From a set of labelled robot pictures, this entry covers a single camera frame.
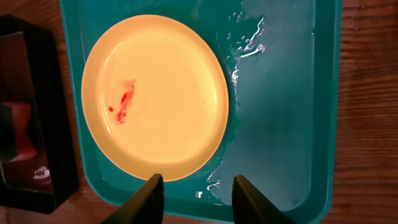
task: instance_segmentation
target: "red stain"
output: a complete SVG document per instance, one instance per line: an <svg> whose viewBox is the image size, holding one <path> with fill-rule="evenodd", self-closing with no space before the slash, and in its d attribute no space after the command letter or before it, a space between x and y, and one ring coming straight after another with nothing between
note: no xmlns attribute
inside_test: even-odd
<svg viewBox="0 0 398 224"><path fill-rule="evenodd" d="M120 110L116 115L116 120L123 124L125 122L126 111L131 106L131 100L134 97L134 90L136 88L136 81L128 81L126 82L127 90L123 93L123 96L120 100Z"/></svg>

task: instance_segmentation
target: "round plate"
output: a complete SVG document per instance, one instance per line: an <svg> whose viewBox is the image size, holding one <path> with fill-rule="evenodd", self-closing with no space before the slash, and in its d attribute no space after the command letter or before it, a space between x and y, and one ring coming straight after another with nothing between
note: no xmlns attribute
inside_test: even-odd
<svg viewBox="0 0 398 224"><path fill-rule="evenodd" d="M167 17L123 20L95 43L81 100L99 148L128 174L186 177L215 153L228 119L228 92L209 46Z"/></svg>

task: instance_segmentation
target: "brown wooden surface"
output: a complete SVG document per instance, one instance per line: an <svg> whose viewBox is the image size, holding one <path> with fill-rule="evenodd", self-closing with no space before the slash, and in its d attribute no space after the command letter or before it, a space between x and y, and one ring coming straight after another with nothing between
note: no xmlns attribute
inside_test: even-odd
<svg viewBox="0 0 398 224"><path fill-rule="evenodd" d="M324 223L398 223L398 0L344 0L333 205ZM81 187L51 215L0 207L0 223L98 223L116 207L88 186L81 166L58 0L0 0L51 30L67 99ZM164 223L203 223L165 216Z"/></svg>

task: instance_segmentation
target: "tray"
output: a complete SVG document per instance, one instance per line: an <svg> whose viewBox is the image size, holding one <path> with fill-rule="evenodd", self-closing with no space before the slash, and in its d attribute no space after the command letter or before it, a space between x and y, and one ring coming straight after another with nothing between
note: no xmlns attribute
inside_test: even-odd
<svg viewBox="0 0 398 224"><path fill-rule="evenodd" d="M333 188L341 0L60 5L83 167L99 197L121 205L144 181L107 160L90 135L81 106L85 60L115 23L158 14L184 23L208 43L223 67L230 100L216 154L194 174L165 183L165 213L232 222L233 177L242 174L296 223L317 223L326 215Z"/></svg>

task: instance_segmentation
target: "red spot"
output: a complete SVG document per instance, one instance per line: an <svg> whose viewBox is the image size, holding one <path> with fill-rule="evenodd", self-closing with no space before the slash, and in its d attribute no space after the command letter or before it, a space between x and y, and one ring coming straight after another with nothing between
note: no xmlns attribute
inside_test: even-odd
<svg viewBox="0 0 398 224"><path fill-rule="evenodd" d="M128 81L125 85L127 90L123 93L123 96L120 100L120 110L116 115L116 120L121 124L125 122L124 118L126 117L126 111L131 106L131 100L134 96L136 81Z"/></svg>

